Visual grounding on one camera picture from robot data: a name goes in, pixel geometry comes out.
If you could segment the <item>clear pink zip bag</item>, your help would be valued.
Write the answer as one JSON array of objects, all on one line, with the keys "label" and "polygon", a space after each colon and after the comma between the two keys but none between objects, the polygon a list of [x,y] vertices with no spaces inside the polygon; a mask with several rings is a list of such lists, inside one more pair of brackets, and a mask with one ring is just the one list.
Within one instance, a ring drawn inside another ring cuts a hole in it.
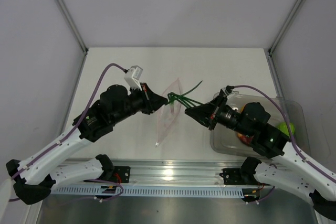
[{"label": "clear pink zip bag", "polygon": [[[179,78],[172,82],[161,94],[161,96],[168,98],[169,93],[175,93],[177,95],[182,94],[182,86]],[[168,105],[162,106],[157,111],[157,139],[155,147],[159,147],[166,139],[171,128],[176,123],[179,113],[181,110],[181,104],[174,101],[173,103],[168,102]]]}]

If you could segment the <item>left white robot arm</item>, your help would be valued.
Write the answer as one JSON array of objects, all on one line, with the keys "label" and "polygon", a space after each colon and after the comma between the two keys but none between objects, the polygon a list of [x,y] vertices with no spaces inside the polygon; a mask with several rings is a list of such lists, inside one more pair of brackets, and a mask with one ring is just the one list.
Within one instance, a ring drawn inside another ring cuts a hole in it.
[{"label": "left white robot arm", "polygon": [[72,126],[41,151],[6,164],[17,198],[32,205],[60,187],[85,180],[114,179],[114,164],[106,154],[76,165],[61,167],[60,164],[112,132],[118,123],[138,112],[153,114],[166,103],[167,98],[154,93],[146,83],[131,91],[117,84],[108,87],[87,111],[74,119]]}]

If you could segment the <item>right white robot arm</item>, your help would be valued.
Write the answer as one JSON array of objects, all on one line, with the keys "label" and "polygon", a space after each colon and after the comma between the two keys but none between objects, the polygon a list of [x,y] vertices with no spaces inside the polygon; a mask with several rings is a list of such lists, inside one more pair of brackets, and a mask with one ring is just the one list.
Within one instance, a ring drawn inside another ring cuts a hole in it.
[{"label": "right white robot arm", "polygon": [[247,157],[239,170],[244,183],[278,187],[303,199],[322,216],[335,220],[335,173],[307,156],[294,140],[269,124],[270,114],[259,102],[247,103],[238,112],[226,101],[226,96],[220,94],[208,103],[185,109],[185,114],[209,130],[220,124],[250,136],[254,152],[288,168],[282,171]]}]

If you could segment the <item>green scallion toy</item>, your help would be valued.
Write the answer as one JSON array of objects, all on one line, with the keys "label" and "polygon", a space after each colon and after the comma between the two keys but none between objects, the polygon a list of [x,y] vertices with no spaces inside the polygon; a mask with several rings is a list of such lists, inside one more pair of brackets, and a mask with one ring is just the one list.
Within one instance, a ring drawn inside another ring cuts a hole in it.
[{"label": "green scallion toy", "polygon": [[197,89],[201,85],[202,82],[203,81],[200,81],[196,86],[194,86],[193,88],[191,88],[190,90],[188,90],[187,92],[183,94],[177,94],[174,92],[168,93],[167,95],[168,101],[166,105],[173,105],[174,102],[178,102],[187,109],[194,108],[198,105],[203,105],[201,102],[187,97],[187,95],[193,92],[195,89]]}]

